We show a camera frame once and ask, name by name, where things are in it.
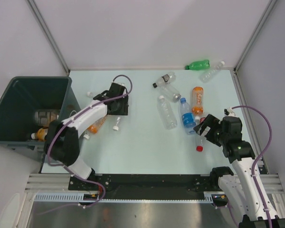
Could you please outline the yellow tea bottle blue label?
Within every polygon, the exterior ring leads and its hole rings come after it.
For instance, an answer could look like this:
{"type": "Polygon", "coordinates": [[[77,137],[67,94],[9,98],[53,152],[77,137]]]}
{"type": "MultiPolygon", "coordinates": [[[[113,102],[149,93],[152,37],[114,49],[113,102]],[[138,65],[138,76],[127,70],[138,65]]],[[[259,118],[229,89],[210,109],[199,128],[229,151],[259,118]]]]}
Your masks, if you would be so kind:
{"type": "Polygon", "coordinates": [[[40,128],[36,133],[31,134],[33,140],[44,142],[48,134],[48,128],[40,128]]]}

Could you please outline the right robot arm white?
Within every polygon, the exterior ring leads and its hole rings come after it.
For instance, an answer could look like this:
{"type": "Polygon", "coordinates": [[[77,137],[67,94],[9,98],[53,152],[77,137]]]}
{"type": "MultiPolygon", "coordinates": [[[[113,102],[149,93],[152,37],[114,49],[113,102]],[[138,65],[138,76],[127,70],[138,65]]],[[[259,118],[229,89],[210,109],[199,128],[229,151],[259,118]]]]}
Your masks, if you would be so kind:
{"type": "Polygon", "coordinates": [[[212,189],[226,194],[236,225],[239,228],[285,228],[285,218],[279,217],[266,194],[252,146],[242,139],[240,118],[228,115],[219,120],[208,114],[194,130],[222,147],[232,165],[212,169],[209,184],[212,189]]]}

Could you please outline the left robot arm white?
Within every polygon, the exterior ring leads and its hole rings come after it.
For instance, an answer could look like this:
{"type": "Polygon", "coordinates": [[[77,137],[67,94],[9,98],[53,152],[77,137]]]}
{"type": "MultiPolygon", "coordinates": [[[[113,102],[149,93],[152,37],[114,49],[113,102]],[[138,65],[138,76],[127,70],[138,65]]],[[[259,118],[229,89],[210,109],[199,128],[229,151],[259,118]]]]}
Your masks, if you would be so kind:
{"type": "Polygon", "coordinates": [[[78,183],[85,190],[95,186],[95,171],[80,157],[79,138],[89,126],[107,115],[128,115],[128,94],[124,85],[112,82],[109,90],[96,95],[84,109],[49,125],[44,153],[78,176],[78,183]]]}

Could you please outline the clear Nongfu bottle red label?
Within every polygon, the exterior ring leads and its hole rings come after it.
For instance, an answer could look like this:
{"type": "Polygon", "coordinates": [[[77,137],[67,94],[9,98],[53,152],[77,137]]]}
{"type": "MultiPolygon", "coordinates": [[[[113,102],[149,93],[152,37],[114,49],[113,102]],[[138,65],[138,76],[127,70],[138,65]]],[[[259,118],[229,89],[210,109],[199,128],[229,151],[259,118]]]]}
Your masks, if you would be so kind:
{"type": "MultiPolygon", "coordinates": [[[[203,122],[205,118],[206,118],[205,116],[196,116],[195,117],[196,125],[199,125],[201,122],[203,122]]],[[[196,151],[202,152],[203,151],[204,138],[200,135],[197,135],[195,140],[196,140],[196,151]]]]}

